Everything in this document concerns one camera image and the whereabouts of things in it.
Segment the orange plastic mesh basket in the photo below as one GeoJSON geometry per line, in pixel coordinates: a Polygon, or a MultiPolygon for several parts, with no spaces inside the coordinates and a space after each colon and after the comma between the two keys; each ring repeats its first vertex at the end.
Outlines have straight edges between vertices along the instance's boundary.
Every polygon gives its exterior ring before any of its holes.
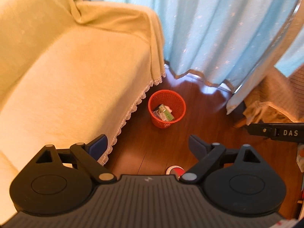
{"type": "Polygon", "coordinates": [[[155,92],[148,101],[152,123],[160,129],[180,121],[186,112],[186,104],[180,94],[169,89],[155,92]]]}

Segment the green white medicine box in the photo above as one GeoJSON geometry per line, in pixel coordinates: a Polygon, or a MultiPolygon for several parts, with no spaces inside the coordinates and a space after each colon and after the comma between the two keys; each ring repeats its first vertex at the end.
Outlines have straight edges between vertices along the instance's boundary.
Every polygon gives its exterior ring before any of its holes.
{"type": "Polygon", "coordinates": [[[159,105],[158,110],[162,111],[166,115],[167,121],[173,121],[175,119],[172,113],[169,113],[165,110],[164,104],[159,105]]]}

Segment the brown cloth pile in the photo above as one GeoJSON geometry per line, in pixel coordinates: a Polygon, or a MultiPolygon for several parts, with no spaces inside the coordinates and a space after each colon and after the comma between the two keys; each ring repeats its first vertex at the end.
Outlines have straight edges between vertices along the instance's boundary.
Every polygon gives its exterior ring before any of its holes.
{"type": "Polygon", "coordinates": [[[275,67],[247,95],[243,118],[235,128],[261,123],[303,122],[303,65],[289,77],[275,67]]]}

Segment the light blue star curtain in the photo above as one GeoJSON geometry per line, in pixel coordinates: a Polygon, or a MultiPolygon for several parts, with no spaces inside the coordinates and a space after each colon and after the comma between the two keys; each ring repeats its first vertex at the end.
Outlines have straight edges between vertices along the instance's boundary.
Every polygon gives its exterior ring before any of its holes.
{"type": "Polygon", "coordinates": [[[176,78],[189,72],[226,84],[232,112],[259,80],[258,67],[298,0],[93,0],[148,6],[162,24],[164,58],[176,78]]]}

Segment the yellow blanket sofa cover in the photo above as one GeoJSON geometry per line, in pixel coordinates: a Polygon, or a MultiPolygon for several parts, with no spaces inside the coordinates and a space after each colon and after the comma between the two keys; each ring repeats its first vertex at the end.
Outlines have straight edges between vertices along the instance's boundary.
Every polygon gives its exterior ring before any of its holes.
{"type": "Polygon", "coordinates": [[[165,76],[160,20],[146,6],[1,0],[1,223],[12,180],[45,145],[108,145],[165,76]]]}

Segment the red white can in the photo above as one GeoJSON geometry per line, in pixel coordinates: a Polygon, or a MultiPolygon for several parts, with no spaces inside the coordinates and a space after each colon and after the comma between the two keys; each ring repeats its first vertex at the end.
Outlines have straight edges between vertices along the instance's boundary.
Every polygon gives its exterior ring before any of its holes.
{"type": "Polygon", "coordinates": [[[168,167],[165,172],[166,175],[173,175],[177,179],[179,179],[184,173],[185,173],[185,170],[178,165],[172,165],[172,166],[168,167]]]}

